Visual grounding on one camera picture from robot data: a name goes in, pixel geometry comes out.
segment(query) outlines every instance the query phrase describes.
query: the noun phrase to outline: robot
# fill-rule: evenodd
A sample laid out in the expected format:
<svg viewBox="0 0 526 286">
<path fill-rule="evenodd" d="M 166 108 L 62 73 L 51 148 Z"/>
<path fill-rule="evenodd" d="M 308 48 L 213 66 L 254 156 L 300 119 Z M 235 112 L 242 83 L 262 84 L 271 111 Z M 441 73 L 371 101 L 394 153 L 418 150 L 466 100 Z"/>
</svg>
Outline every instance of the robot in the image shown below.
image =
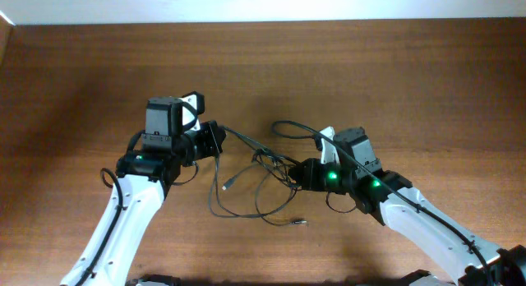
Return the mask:
<svg viewBox="0 0 526 286">
<path fill-rule="evenodd" d="M 242 140 L 245 137 L 218 126 L 216 121 L 200 123 L 198 116 L 204 111 L 205 97 L 197 92 L 181 98 L 157 97 L 148 101 L 145 130 L 131 138 L 115 173 L 106 168 L 101 171 L 104 184 L 112 188 L 108 205 L 61 286 L 184 285 L 180 279 L 162 275 L 149 275 L 128 283 L 126 278 L 143 234 L 170 187 L 178 184 L 181 168 L 194 166 L 195 177 L 196 162 L 215 157 L 217 172 L 227 131 Z M 278 128 L 283 124 L 300 127 L 310 135 L 280 133 Z M 454 284 L 526 285 L 526 248 L 518 245 L 505 250 L 480 238 L 433 206 L 407 178 L 385 171 L 363 128 L 336 133 L 333 127 L 316 131 L 297 122 L 278 121 L 272 125 L 272 131 L 291 139 L 313 139 L 321 152 L 319 159 L 298 162 L 274 154 L 263 145 L 252 147 L 255 161 L 259 162 L 262 155 L 271 158 L 274 166 L 265 165 L 270 171 L 279 169 L 277 162 L 290 163 L 282 164 L 280 173 L 284 178 L 279 180 L 291 188 L 291 193 L 301 187 L 303 191 L 327 192 L 327 195 L 349 194 L 358 210 L 414 242 L 444 269 Z M 136 150 L 140 139 L 142 147 Z M 106 182 L 105 174 L 112 178 L 113 184 Z M 233 180 L 225 183 L 224 190 L 232 183 Z M 265 219 L 265 214 L 253 216 Z M 450 285 L 421 270 L 400 281 L 411 286 Z"/>
</svg>

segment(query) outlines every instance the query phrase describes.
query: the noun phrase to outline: green indicator light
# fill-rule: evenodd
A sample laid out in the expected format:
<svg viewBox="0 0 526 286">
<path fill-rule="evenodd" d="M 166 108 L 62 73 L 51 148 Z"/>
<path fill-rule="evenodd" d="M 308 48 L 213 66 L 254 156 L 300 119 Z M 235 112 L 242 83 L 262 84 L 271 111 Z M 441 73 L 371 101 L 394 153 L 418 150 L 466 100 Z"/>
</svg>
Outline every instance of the green indicator light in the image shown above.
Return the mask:
<svg viewBox="0 0 526 286">
<path fill-rule="evenodd" d="M 336 178 L 338 178 L 338 174 L 336 174 L 335 172 L 329 173 L 329 179 L 336 179 Z"/>
</svg>

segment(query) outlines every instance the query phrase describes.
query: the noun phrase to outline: white wall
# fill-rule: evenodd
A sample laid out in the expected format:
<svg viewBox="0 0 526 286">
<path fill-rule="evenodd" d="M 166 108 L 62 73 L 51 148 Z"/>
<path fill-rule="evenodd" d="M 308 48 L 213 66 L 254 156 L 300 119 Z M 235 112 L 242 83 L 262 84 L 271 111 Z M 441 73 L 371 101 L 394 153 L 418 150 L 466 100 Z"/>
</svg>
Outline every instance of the white wall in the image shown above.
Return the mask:
<svg viewBox="0 0 526 286">
<path fill-rule="evenodd" d="M 0 0 L 15 24 L 526 16 L 526 0 Z"/>
</svg>

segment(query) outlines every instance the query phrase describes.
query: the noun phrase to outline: wooden surface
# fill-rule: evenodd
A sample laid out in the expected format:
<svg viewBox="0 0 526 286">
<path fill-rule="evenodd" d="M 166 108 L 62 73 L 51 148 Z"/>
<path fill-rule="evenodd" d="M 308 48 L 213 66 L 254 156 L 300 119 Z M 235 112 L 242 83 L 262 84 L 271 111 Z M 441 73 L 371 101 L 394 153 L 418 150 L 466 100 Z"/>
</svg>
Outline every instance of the wooden surface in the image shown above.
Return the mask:
<svg viewBox="0 0 526 286">
<path fill-rule="evenodd" d="M 6 51 L 7 41 L 11 32 L 11 24 L 0 16 L 0 67 L 2 66 L 3 54 Z"/>
<path fill-rule="evenodd" d="M 215 119 L 303 160 L 311 141 L 270 134 L 277 119 L 363 126 L 386 169 L 480 236 L 526 242 L 526 20 L 17 26 L 0 72 L 0 284 L 58 284 L 107 204 L 113 168 L 151 96 L 206 96 Z M 224 142 L 220 181 L 249 163 Z M 187 177 L 191 170 L 184 170 Z M 223 194 L 252 212 L 261 173 Z M 275 219 L 216 219 L 211 159 L 175 187 L 130 271 L 252 282 L 363 281 L 440 269 L 371 216 L 336 214 L 302 192 Z M 286 197 L 265 186 L 262 206 Z M 335 197 L 344 208 L 352 202 Z"/>
</svg>

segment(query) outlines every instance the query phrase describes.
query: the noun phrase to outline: wooden table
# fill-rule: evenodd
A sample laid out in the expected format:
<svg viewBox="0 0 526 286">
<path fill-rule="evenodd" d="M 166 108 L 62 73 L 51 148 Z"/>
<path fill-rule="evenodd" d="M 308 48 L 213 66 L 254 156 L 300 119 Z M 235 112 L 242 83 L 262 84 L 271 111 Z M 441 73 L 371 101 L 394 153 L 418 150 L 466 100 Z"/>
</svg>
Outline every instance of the wooden table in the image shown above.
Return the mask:
<svg viewBox="0 0 526 286">
<path fill-rule="evenodd" d="M 277 119 L 337 130 L 363 126 L 384 168 L 505 248 L 526 242 L 526 20 L 17 26 L 0 72 L 0 284 L 56 285 L 107 204 L 114 168 L 145 122 L 146 100 L 193 90 L 215 119 L 298 160 L 312 141 L 270 134 Z M 219 179 L 249 164 L 224 142 Z M 207 210 L 212 159 L 175 187 L 130 270 L 210 281 L 321 282 L 439 268 L 371 216 L 336 214 L 301 192 L 274 220 Z M 183 170 L 183 177 L 192 170 Z M 253 212 L 262 172 L 225 205 Z M 287 191 L 269 182 L 264 208 Z M 348 197 L 334 197 L 339 208 Z"/>
</svg>

